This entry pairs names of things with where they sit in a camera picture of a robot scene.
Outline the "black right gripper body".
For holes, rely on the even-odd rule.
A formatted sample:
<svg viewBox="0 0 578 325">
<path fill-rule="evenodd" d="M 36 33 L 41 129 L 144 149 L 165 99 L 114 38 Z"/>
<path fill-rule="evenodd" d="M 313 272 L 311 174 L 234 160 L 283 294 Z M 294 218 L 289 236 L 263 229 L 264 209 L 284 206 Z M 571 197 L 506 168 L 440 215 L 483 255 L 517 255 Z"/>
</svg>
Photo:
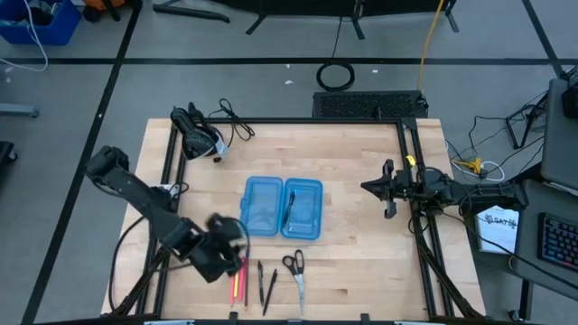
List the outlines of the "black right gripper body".
<svg viewBox="0 0 578 325">
<path fill-rule="evenodd" d="M 396 203 L 394 199 L 406 200 L 412 185 L 409 180 L 409 173 L 404 170 L 396 171 L 394 162 L 387 159 L 383 166 L 383 176 L 386 181 L 384 201 L 386 202 L 385 218 L 392 218 L 396 215 Z"/>
</svg>

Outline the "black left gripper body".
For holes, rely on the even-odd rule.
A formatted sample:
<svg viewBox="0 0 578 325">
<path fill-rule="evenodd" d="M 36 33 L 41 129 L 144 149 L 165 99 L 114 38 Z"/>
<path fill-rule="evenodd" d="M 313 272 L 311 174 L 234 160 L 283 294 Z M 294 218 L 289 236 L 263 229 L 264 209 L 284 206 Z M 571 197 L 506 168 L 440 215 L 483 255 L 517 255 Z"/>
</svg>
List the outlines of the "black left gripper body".
<svg viewBox="0 0 578 325">
<path fill-rule="evenodd" d="M 244 256 L 246 245 L 198 246 L 193 250 L 193 264 L 207 283 L 217 281 L 226 274 L 226 261 L 234 260 L 234 275 L 241 268 L 241 256 Z"/>
</svg>

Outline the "blue plastic supply box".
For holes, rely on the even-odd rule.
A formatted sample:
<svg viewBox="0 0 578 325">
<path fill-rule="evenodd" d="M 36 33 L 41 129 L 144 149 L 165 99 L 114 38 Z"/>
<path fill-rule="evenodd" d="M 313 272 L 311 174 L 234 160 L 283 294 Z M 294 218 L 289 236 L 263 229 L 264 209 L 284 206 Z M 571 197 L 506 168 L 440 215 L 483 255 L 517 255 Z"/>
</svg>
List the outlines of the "blue plastic supply box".
<svg viewBox="0 0 578 325">
<path fill-rule="evenodd" d="M 286 227 L 290 192 L 296 197 Z M 316 240 L 322 230 L 323 185 L 314 179 L 251 176 L 240 201 L 241 221 L 251 236 Z"/>
</svg>

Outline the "black-handled scissors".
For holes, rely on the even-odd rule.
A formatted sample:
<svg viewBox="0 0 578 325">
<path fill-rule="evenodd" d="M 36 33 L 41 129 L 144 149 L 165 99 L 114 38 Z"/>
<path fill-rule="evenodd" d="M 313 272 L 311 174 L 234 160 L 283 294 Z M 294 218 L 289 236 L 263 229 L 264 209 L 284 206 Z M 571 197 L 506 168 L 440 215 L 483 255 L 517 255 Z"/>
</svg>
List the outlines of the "black-handled scissors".
<svg viewBox="0 0 578 325">
<path fill-rule="evenodd" d="M 304 280 L 303 280 L 303 272 L 304 272 L 303 251 L 301 249 L 297 249 L 293 255 L 285 255 L 282 259 L 282 263 L 289 270 L 294 280 L 297 282 L 299 291 L 300 313 L 303 314 L 305 303 Z"/>
</svg>

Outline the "black perforated computer case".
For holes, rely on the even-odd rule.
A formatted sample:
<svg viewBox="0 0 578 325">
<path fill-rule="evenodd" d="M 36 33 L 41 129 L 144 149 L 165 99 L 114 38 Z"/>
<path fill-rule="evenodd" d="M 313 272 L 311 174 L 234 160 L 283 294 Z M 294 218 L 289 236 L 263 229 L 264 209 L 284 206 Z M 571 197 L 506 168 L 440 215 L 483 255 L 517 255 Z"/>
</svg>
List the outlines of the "black perforated computer case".
<svg viewBox="0 0 578 325">
<path fill-rule="evenodd" d="M 416 104 L 420 91 L 316 92 L 313 117 L 336 118 L 427 118 L 428 109 Z"/>
</svg>

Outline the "white paper sheet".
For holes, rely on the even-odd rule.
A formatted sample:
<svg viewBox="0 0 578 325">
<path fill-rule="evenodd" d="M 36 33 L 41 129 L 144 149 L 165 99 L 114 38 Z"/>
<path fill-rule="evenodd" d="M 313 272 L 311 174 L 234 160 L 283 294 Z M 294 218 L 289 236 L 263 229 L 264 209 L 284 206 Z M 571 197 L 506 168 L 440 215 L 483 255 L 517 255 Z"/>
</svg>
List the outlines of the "white paper sheet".
<svg viewBox="0 0 578 325">
<path fill-rule="evenodd" d="M 498 206 L 483 210 L 476 216 L 478 240 L 483 253 L 502 254 L 514 252 L 517 240 L 519 212 Z"/>
</svg>

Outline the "black floor stand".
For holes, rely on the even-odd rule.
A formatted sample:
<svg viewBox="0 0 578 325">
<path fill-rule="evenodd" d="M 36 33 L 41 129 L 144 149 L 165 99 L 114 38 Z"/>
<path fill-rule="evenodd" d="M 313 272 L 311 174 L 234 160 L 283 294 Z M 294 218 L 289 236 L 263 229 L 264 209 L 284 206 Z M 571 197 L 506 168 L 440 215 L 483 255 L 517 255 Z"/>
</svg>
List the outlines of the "black floor stand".
<svg viewBox="0 0 578 325">
<path fill-rule="evenodd" d="M 542 111 L 543 109 L 538 104 L 528 104 L 506 117 L 508 135 L 515 150 L 522 149 L 525 146 L 533 124 L 537 121 Z M 514 130 L 515 122 L 524 122 L 526 125 L 520 140 L 517 139 Z"/>
</svg>

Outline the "grey keyboard desk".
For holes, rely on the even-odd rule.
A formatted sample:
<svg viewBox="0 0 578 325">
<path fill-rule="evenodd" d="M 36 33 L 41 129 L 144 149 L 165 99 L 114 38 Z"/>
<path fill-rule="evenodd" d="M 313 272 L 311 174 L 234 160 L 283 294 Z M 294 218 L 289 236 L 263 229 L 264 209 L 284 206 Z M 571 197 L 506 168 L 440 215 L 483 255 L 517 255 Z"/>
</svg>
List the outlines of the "grey keyboard desk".
<svg viewBox="0 0 578 325">
<path fill-rule="evenodd" d="M 578 222 L 578 196 L 536 181 L 524 181 L 524 190 L 528 204 L 520 212 L 515 254 L 547 274 L 517 258 L 512 262 L 513 272 L 524 280 L 578 301 L 578 272 L 538 258 L 540 214 L 549 213 Z"/>
</svg>

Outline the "black backlit keyboard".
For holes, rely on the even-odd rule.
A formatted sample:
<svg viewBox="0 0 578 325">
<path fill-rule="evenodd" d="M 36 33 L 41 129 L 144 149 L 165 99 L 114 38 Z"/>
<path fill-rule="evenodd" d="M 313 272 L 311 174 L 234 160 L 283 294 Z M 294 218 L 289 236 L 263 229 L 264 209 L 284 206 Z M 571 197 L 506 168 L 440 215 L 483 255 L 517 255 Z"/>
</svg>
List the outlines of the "black backlit keyboard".
<svg viewBox="0 0 578 325">
<path fill-rule="evenodd" d="M 545 212 L 538 219 L 537 256 L 578 273 L 578 221 Z"/>
</svg>

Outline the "black backdrop curtain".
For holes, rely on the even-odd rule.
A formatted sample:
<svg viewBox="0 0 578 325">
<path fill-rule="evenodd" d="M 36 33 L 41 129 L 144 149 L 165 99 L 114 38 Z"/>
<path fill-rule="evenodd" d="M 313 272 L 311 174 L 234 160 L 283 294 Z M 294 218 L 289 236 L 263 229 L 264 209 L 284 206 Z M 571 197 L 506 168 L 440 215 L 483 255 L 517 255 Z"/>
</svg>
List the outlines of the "black backdrop curtain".
<svg viewBox="0 0 578 325">
<path fill-rule="evenodd" d="M 435 12 L 440 0 L 211 0 L 238 10 L 267 15 L 361 16 Z"/>
</svg>

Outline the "black device on desk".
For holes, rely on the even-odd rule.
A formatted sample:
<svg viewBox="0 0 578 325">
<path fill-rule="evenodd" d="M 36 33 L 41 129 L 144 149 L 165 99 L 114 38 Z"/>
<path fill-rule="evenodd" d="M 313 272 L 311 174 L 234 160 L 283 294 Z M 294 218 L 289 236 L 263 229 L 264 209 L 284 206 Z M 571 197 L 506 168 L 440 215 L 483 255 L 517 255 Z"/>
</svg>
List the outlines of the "black device on desk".
<svg viewBox="0 0 578 325">
<path fill-rule="evenodd" d="M 562 95 L 564 115 L 571 119 L 578 119 L 578 66 L 574 66 L 566 73 L 568 88 Z"/>
</svg>

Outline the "grey floor object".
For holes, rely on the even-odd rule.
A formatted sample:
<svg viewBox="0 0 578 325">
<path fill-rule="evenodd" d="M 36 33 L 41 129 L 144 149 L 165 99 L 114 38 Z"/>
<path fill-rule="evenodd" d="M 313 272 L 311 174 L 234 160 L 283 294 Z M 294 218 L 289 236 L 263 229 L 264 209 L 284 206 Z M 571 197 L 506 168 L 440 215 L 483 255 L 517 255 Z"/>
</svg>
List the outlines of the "grey floor object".
<svg viewBox="0 0 578 325">
<path fill-rule="evenodd" d="M 36 118 L 39 116 L 39 111 L 36 107 L 23 104 L 7 104 L 0 103 L 0 115 L 6 116 L 28 116 Z"/>
</svg>

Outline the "blue storage bin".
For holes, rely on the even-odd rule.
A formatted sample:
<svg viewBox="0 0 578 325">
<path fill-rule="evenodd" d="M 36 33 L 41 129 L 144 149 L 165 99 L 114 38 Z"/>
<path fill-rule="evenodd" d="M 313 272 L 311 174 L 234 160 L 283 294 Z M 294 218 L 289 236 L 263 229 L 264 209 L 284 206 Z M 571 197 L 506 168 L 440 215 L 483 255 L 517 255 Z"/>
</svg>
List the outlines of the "blue storage bin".
<svg viewBox="0 0 578 325">
<path fill-rule="evenodd" d="M 0 0 L 0 36 L 11 44 L 66 45 L 81 19 L 71 0 Z"/>
</svg>

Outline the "orange bag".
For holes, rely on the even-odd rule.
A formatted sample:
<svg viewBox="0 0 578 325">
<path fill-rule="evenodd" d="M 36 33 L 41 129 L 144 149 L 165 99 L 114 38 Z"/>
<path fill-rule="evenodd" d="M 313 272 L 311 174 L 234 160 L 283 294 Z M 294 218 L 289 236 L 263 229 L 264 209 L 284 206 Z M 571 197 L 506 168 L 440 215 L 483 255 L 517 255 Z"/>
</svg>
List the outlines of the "orange bag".
<svg viewBox="0 0 578 325">
<path fill-rule="evenodd" d="M 100 17 L 109 13 L 115 22 L 121 20 L 117 8 L 122 6 L 130 6 L 137 8 L 142 4 L 141 0 L 82 0 L 85 4 L 82 10 L 83 17 L 92 23 L 100 20 Z"/>
</svg>

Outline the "black aluminium table frame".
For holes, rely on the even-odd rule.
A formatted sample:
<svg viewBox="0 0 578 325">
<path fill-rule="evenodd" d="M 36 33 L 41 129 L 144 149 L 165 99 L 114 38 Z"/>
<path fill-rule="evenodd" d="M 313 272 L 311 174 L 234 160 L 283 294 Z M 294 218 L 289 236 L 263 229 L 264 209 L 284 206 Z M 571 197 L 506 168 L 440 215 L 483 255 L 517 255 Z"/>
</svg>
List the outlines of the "black aluminium table frame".
<svg viewBox="0 0 578 325">
<path fill-rule="evenodd" d="M 179 211 L 203 224 L 214 212 L 237 217 L 247 179 L 253 175 L 282 179 L 317 179 L 323 185 L 322 232 L 318 239 L 252 237 L 248 307 L 229 305 L 229 280 L 205 282 L 193 267 L 174 266 L 164 280 L 150 285 L 149 311 L 164 319 L 224 320 L 232 311 L 240 320 L 426 320 L 443 315 L 442 287 L 420 258 L 409 204 L 384 217 L 385 205 L 360 184 L 380 177 L 391 159 L 406 161 L 395 125 L 327 122 L 306 118 L 252 120 L 255 136 L 234 139 L 222 162 L 186 161 L 179 146 L 169 145 L 171 122 L 148 121 L 138 150 L 128 157 L 136 175 L 156 184 L 164 169 L 189 188 Z M 282 263 L 297 249 L 304 256 L 304 312 L 297 282 Z M 263 269 L 265 299 L 273 271 L 277 279 L 263 316 L 257 261 Z"/>
</svg>

